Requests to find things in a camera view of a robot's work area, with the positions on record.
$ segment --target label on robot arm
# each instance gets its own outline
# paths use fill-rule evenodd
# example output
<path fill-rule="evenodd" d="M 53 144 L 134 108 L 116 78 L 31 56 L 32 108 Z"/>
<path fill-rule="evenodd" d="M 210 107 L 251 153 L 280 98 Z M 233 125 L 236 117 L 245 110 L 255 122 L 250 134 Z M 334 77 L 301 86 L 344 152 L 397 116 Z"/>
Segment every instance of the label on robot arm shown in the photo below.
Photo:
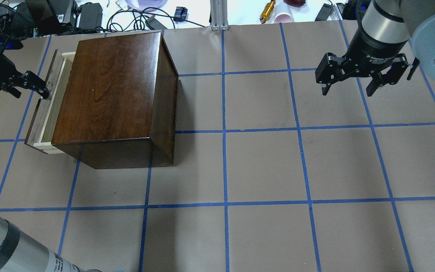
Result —
<path fill-rule="evenodd" d="M 370 63 L 384 64 L 385 62 L 388 62 L 389 60 L 393 59 L 394 57 L 372 57 L 370 55 L 367 55 L 367 58 L 369 59 Z"/>
<path fill-rule="evenodd" d="M 58 254 L 48 249 L 49 258 L 45 272 L 83 272 Z"/>

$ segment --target open drawer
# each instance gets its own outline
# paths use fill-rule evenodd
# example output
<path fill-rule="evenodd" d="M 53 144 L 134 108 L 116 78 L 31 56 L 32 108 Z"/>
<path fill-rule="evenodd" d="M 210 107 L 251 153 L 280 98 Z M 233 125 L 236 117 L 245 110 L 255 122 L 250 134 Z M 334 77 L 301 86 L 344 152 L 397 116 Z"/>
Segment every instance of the open drawer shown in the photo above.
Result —
<path fill-rule="evenodd" d="M 33 119 L 26 134 L 25 144 L 46 154 L 58 154 L 63 151 L 51 145 L 60 107 L 68 83 L 75 52 L 55 51 L 50 70 L 46 77 L 46 87 L 51 99 L 38 100 Z"/>

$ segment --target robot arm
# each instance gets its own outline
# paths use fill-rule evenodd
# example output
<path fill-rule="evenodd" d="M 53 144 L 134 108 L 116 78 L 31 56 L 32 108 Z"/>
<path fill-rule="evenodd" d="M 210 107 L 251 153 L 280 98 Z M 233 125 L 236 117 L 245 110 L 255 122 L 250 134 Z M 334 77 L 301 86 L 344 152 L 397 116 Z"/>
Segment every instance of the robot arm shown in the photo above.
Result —
<path fill-rule="evenodd" d="M 31 71 L 26 71 L 24 74 L 20 73 L 14 63 L 0 52 L 0 91 L 6 91 L 19 98 L 21 92 L 15 87 L 36 91 L 43 99 L 48 99 L 50 96 L 43 79 Z"/>
<path fill-rule="evenodd" d="M 373 0 L 347 53 L 343 57 L 326 53 L 317 67 L 315 77 L 322 94 L 349 77 L 372 78 L 367 96 L 385 84 L 396 84 L 409 65 L 399 52 L 410 37 L 414 66 L 420 61 L 435 79 L 435 1 Z"/>

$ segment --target wood grain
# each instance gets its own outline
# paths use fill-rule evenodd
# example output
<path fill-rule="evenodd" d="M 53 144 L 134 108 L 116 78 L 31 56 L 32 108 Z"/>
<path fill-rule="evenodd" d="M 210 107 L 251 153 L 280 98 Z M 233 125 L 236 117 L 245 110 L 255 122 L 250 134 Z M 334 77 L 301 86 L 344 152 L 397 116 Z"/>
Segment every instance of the wood grain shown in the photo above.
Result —
<path fill-rule="evenodd" d="M 171 165 L 176 90 L 160 32 L 80 41 L 52 145 L 97 169 Z"/>

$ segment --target white cup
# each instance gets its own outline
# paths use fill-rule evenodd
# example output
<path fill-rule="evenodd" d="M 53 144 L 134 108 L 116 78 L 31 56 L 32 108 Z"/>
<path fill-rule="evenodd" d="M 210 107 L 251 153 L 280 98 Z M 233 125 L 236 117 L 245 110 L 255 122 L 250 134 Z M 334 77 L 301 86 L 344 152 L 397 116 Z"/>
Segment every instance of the white cup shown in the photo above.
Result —
<path fill-rule="evenodd" d="M 293 22 L 290 6 L 283 2 L 275 6 L 275 23 L 290 23 Z"/>

